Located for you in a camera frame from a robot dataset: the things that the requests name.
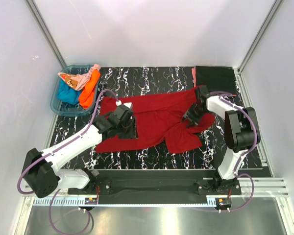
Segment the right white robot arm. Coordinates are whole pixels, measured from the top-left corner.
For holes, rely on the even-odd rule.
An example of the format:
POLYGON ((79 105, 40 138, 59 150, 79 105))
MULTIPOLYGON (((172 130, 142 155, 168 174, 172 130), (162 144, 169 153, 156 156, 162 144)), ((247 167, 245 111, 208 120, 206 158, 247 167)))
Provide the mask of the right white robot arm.
POLYGON ((221 193, 236 186, 242 162, 261 140, 256 112, 252 107, 244 108, 225 99, 235 96, 229 92, 209 92, 206 86, 199 86, 195 96, 196 101, 182 118, 188 127, 198 126, 205 114, 224 120, 227 149, 211 183, 211 189, 221 193))

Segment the red t shirt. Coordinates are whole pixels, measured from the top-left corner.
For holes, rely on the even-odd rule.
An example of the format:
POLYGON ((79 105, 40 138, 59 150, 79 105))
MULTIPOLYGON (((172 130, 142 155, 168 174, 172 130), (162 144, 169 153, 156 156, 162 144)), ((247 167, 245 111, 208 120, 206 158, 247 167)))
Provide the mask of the red t shirt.
POLYGON ((213 114, 204 114, 199 124, 188 126, 183 115, 196 101, 195 89, 168 94, 121 97, 131 102, 136 118, 138 137, 120 139, 115 136, 96 146, 97 153, 146 149, 165 142, 170 153, 178 154, 202 146, 198 134, 215 122, 213 114))

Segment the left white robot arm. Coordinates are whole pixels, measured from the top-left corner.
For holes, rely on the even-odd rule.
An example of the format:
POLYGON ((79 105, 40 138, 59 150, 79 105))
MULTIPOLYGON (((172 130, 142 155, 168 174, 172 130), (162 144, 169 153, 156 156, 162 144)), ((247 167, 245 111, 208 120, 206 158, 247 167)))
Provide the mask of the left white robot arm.
POLYGON ((137 138, 132 103, 120 104, 113 112, 97 116, 79 132, 61 143, 38 151, 28 151, 23 179, 38 198, 45 198, 59 189, 76 189, 90 194, 96 191, 97 175, 85 168, 64 169, 63 166, 85 150, 115 136, 126 140, 137 138))

